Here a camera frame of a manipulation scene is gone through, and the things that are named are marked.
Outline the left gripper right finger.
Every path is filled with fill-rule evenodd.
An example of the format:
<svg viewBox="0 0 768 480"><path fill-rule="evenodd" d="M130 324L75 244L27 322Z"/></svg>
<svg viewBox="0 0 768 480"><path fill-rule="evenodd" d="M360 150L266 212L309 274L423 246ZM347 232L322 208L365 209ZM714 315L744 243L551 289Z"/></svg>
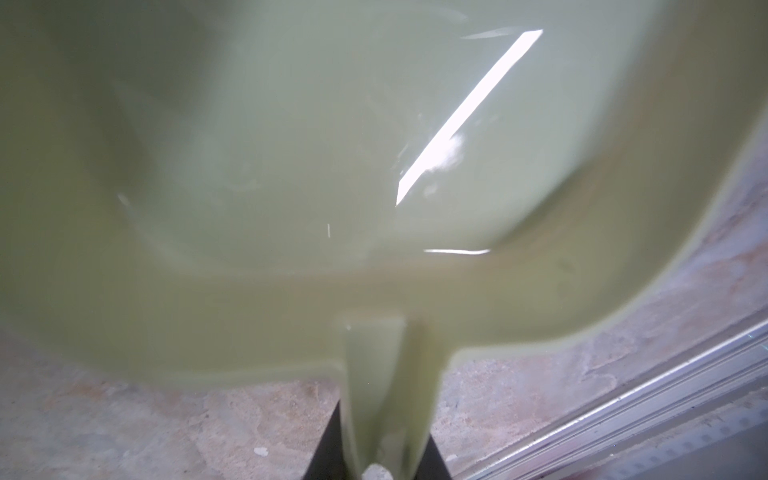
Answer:
<svg viewBox="0 0 768 480"><path fill-rule="evenodd" d="M446 466L436 442L429 436L423 456L416 470L414 480L451 480L452 477Z"/></svg>

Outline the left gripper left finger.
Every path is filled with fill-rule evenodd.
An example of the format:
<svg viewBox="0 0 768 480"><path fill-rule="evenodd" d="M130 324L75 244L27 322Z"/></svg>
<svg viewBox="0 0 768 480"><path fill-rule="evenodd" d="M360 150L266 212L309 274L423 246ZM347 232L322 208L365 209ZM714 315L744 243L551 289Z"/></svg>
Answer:
<svg viewBox="0 0 768 480"><path fill-rule="evenodd" d="M346 480L347 478L348 471L343 454L340 404L337 404L302 479Z"/></svg>

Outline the light green dustpan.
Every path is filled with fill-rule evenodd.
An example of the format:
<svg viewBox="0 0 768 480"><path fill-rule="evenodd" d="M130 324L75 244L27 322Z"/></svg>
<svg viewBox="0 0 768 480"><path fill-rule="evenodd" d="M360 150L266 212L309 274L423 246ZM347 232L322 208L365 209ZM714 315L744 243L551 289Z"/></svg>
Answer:
<svg viewBox="0 0 768 480"><path fill-rule="evenodd" d="M621 317L766 113L763 1L5 1L1 307L132 379L332 378L407 479L443 370Z"/></svg>

